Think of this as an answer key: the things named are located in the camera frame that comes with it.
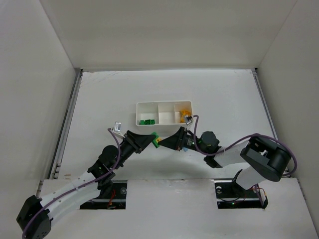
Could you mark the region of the green yellow lego block pair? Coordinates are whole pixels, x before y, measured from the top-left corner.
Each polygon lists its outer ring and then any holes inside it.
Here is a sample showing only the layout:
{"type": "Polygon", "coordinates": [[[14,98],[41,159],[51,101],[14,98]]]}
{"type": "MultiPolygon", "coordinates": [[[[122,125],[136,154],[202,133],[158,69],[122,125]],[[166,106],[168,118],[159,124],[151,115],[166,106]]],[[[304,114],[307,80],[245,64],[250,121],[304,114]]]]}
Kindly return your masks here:
{"type": "Polygon", "coordinates": [[[154,145],[155,148],[159,148],[159,142],[161,141],[161,138],[156,132],[153,132],[152,135],[155,136],[154,140],[152,141],[152,144],[154,145]]]}

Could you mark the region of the yellow lego piece with flower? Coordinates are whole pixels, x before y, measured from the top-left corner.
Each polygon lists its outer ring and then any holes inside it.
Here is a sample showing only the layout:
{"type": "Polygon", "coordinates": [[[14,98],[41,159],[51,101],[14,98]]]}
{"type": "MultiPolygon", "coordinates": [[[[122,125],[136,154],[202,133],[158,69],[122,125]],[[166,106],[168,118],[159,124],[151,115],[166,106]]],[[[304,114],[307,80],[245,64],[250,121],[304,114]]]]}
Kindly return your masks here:
{"type": "Polygon", "coordinates": [[[180,114],[180,123],[185,123],[185,117],[191,116],[191,112],[188,110],[179,111],[180,114]]]}

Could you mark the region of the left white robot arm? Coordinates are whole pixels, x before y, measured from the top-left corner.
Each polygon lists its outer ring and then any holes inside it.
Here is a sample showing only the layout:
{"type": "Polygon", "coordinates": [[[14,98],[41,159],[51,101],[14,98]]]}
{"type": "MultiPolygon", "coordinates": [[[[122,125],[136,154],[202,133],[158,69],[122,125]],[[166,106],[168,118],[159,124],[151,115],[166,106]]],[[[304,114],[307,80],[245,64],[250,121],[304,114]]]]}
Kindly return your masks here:
{"type": "Polygon", "coordinates": [[[140,154],[156,139],[155,134],[136,134],[127,131],[122,141],[108,145],[97,161],[81,176],[46,196],[32,195],[26,199],[16,221],[23,239],[42,239],[64,215],[86,201],[98,197],[115,176],[114,171],[134,153],[140,154]]]}

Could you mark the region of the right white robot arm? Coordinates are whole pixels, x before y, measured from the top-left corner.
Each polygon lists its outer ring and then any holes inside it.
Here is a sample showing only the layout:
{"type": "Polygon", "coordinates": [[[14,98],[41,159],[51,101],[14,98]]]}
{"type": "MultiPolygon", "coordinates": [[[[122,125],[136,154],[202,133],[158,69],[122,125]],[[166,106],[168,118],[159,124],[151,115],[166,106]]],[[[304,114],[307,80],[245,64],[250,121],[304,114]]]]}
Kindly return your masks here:
{"type": "Polygon", "coordinates": [[[256,134],[245,137],[233,146],[221,147],[220,141],[211,131],[201,137],[184,127],[172,136],[159,141],[159,145],[180,151],[183,148],[204,155],[204,161],[211,168],[248,163],[249,167],[239,170],[232,183],[248,190],[262,181],[278,182],[292,158],[292,153],[273,138],[256,134]]]}

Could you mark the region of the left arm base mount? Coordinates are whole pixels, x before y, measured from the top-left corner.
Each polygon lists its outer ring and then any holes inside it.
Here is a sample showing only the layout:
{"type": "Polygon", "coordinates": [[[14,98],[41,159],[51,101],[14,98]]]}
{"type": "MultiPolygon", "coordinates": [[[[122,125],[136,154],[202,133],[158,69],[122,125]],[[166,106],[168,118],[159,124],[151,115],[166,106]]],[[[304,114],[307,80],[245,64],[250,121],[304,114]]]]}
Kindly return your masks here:
{"type": "Polygon", "coordinates": [[[124,210],[126,208],[127,181],[113,181],[100,195],[80,206],[81,210],[124,210]]]}

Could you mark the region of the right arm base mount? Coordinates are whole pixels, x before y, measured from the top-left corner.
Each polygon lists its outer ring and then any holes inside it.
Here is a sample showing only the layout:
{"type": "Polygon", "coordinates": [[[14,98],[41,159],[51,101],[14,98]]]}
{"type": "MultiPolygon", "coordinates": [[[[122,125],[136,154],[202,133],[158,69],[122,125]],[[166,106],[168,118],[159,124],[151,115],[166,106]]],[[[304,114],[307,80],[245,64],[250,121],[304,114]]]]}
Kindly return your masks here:
{"type": "Polygon", "coordinates": [[[259,184],[243,189],[231,180],[216,180],[214,187],[218,209],[266,209],[269,203],[259,184]]]}

